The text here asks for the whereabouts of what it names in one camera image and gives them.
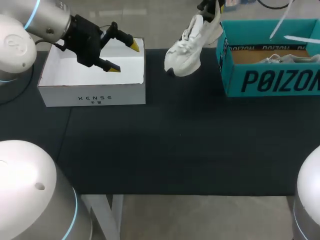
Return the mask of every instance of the teal shoebox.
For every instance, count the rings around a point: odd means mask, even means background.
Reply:
[[[228,97],[320,95],[320,63],[258,63],[272,54],[320,54],[320,44],[284,38],[289,35],[320,39],[318,19],[285,19],[270,40],[278,22],[222,22],[224,33],[218,39],[216,57]]]

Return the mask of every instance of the white shoebox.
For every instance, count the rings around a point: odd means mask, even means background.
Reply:
[[[146,103],[145,44],[140,52],[111,39],[100,57],[119,65],[121,72],[105,72],[77,62],[75,53],[52,46],[38,89],[47,107],[137,105]]]

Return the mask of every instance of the black tablecloth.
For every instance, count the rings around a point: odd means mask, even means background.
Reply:
[[[1,140],[43,147],[81,194],[294,194],[320,145],[320,97],[227,98],[214,49],[184,78],[164,73],[165,53],[146,51],[146,105],[71,112],[45,107],[40,54],[34,84],[0,106]]]
[[[25,91],[15,100],[0,104],[0,141],[24,140],[34,143],[56,160],[71,108],[49,108],[44,104],[37,84],[46,57],[46,52],[38,53],[32,81]],[[31,69],[23,74],[19,81],[28,82],[30,77]]]

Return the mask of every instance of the floor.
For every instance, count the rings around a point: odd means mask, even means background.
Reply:
[[[282,6],[289,0],[263,0],[270,6]],[[171,47],[197,12],[201,0],[63,0],[72,10],[98,26],[112,21],[119,29],[135,37],[144,37],[147,49]],[[319,0],[296,0],[288,18],[318,18]],[[279,19],[284,10],[270,10],[259,3],[241,4],[236,11],[225,11],[223,20]],[[39,50],[47,51],[47,43]]]
[[[99,26],[144,37],[147,49],[169,48],[180,38],[200,0],[64,0]],[[281,6],[288,0],[264,0]],[[296,0],[289,18],[318,18],[319,0]],[[280,18],[284,10],[240,5],[223,19]],[[41,44],[40,50],[48,45]],[[291,240],[291,198],[126,195],[121,240]]]
[[[121,240],[291,240],[289,206],[286,197],[126,195]]]

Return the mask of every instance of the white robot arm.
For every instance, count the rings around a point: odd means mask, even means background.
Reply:
[[[103,32],[85,18],[72,16],[69,7],[59,0],[0,1],[0,84],[17,79],[35,62],[37,50],[28,33],[54,44],[62,51],[77,55],[77,61],[106,72],[120,72],[119,66],[100,58],[101,49],[112,39],[139,51],[134,38],[118,30],[115,22]]]

